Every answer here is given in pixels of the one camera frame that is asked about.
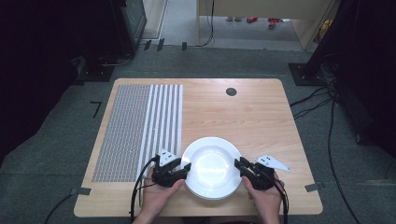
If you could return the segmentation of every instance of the human hand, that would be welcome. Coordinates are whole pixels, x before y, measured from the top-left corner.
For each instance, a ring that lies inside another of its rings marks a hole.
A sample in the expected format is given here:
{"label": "human hand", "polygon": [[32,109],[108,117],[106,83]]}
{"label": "human hand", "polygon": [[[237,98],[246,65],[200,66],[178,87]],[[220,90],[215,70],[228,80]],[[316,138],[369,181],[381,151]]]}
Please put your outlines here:
{"label": "human hand", "polygon": [[[144,186],[154,184],[151,180],[153,167],[148,171],[148,178],[144,181]],[[139,215],[134,220],[134,224],[149,224],[157,217],[166,206],[169,198],[184,185],[184,179],[179,179],[172,188],[164,188],[153,185],[143,188],[143,204]]]}
{"label": "human hand", "polygon": [[[256,190],[246,176],[242,176],[242,182],[247,189],[248,198],[253,200],[263,224],[278,224],[282,198],[276,187],[271,187],[268,190]],[[279,183],[276,182],[276,184],[280,189],[283,189]]]}

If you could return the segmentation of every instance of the red object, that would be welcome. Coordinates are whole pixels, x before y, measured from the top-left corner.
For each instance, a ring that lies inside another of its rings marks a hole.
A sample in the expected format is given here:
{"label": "red object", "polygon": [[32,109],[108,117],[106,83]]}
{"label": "red object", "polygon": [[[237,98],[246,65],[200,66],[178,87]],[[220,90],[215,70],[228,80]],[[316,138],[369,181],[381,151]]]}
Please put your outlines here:
{"label": "red object", "polygon": [[268,21],[270,22],[270,24],[268,25],[268,28],[270,28],[271,30],[275,28],[276,23],[280,21],[280,19],[268,19]]}
{"label": "red object", "polygon": [[257,17],[247,17],[247,23],[252,23],[254,21],[257,21],[259,18]]}

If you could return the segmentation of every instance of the white floor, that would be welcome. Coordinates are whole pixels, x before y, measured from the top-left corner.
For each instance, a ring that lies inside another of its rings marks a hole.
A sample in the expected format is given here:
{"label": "white floor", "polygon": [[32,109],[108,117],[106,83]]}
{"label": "white floor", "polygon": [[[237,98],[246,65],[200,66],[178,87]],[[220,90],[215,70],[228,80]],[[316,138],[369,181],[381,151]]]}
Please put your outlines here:
{"label": "white floor", "polygon": [[168,0],[143,0],[148,22],[142,34],[143,39],[158,39],[163,26],[163,17]]}
{"label": "white floor", "polygon": [[[162,26],[158,28],[159,37],[143,36],[143,39],[155,41],[164,38],[165,45],[181,46],[183,42],[187,42],[188,46],[196,46],[195,15],[195,0],[167,0]],[[210,36],[209,24],[211,24],[210,17],[200,18],[200,45],[203,45]],[[243,18],[242,21],[226,21],[224,17],[214,17],[213,30],[214,39],[205,46],[206,48],[303,51],[288,20],[277,23],[275,29],[270,30],[265,18],[247,23],[247,18]],[[314,51],[316,46],[312,44],[308,51]]]}

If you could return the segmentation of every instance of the white stripe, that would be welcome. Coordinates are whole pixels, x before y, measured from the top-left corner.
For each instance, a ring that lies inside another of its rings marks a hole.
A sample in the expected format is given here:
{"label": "white stripe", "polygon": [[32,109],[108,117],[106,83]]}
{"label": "white stripe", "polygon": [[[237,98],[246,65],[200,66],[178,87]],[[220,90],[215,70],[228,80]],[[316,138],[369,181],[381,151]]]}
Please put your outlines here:
{"label": "white stripe", "polygon": [[160,125],[160,115],[161,115],[161,109],[162,109],[162,99],[163,99],[163,85],[160,86],[160,92],[159,92],[159,99],[158,99],[158,106],[157,106],[157,110],[156,115],[157,117],[155,118],[155,131],[154,131],[154,145],[151,151],[151,158],[155,157],[155,155],[157,154],[157,152],[159,152],[159,149],[157,148],[157,143],[158,143],[158,139],[159,139],[159,135],[158,135],[158,129],[159,129],[159,125]]}
{"label": "white stripe", "polygon": [[[174,103],[177,100],[177,90],[174,91]],[[174,104],[173,110],[172,110],[172,136],[171,136],[171,148],[172,148],[172,152],[175,151],[175,128],[176,128],[176,108],[177,105]]]}
{"label": "white stripe", "polygon": [[153,101],[153,103],[152,103],[152,107],[153,107],[153,109],[151,110],[151,115],[150,115],[150,123],[149,123],[149,130],[148,130],[148,144],[147,144],[147,146],[146,146],[146,157],[145,157],[145,159],[144,159],[144,163],[146,164],[148,161],[149,161],[149,159],[151,159],[152,157],[150,157],[149,158],[149,151],[150,151],[150,149],[151,149],[151,136],[152,136],[152,133],[153,133],[153,129],[154,129],[154,121],[155,121],[155,118],[154,118],[154,116],[155,116],[155,105],[157,104],[157,93],[158,92],[158,85],[155,85],[154,86],[154,96],[153,96],[153,99],[154,99],[154,101]]}
{"label": "white stripe", "polygon": [[151,99],[152,99],[152,91],[153,91],[153,85],[149,86],[149,94],[148,94],[148,105],[146,107],[146,117],[145,117],[145,128],[143,131],[143,135],[142,135],[142,144],[140,146],[140,154],[139,154],[139,164],[137,166],[137,170],[136,170],[136,177],[138,178],[140,171],[142,170],[142,166],[143,166],[143,153],[145,152],[145,145],[146,145],[146,136],[147,136],[147,132],[148,132],[148,125],[149,125],[149,109],[151,108]]}
{"label": "white stripe", "polygon": [[160,145],[158,146],[157,153],[159,154],[163,149],[163,129],[165,129],[165,112],[166,112],[166,104],[168,99],[168,85],[164,86],[164,93],[163,93],[163,107],[162,107],[162,115],[161,115],[161,131],[160,131]]}
{"label": "white stripe", "polygon": [[177,124],[177,151],[176,155],[181,157],[181,121],[183,120],[183,86],[180,85],[178,92],[178,124]]}
{"label": "white stripe", "polygon": [[173,102],[172,92],[173,92],[173,90],[174,90],[174,86],[170,85],[170,90],[168,93],[169,103],[168,103],[168,110],[167,110],[166,134],[165,134],[165,145],[166,145],[166,150],[168,150],[168,151],[173,150],[172,148],[169,148],[169,130],[171,129],[169,123],[171,122],[172,102]]}

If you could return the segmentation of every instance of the gray carpet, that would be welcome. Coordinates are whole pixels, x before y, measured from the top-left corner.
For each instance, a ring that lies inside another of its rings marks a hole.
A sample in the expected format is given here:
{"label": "gray carpet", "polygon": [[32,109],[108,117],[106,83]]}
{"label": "gray carpet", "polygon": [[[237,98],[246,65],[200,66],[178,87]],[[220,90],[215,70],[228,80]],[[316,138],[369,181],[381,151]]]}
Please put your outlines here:
{"label": "gray carpet", "polygon": [[[139,49],[124,66],[116,67],[108,83],[70,87],[39,132],[12,151],[0,170],[0,223],[43,223],[50,209],[71,188],[80,187],[113,82],[120,77],[252,77],[279,78],[290,103],[316,87],[296,87],[288,63],[306,63],[303,51],[259,49],[199,49],[164,46]],[[316,96],[292,108],[293,113],[327,99]],[[96,104],[103,102],[95,118]],[[313,176],[326,189],[319,191],[324,210],[316,216],[290,216],[290,223],[354,223],[332,176],[327,150],[331,104],[297,119]],[[347,201],[361,223],[393,223],[396,187],[368,180],[396,178],[396,163],[376,146],[355,143],[355,132],[342,104],[334,108],[332,162]],[[128,217],[79,218],[71,198],[50,223],[128,223]]]}

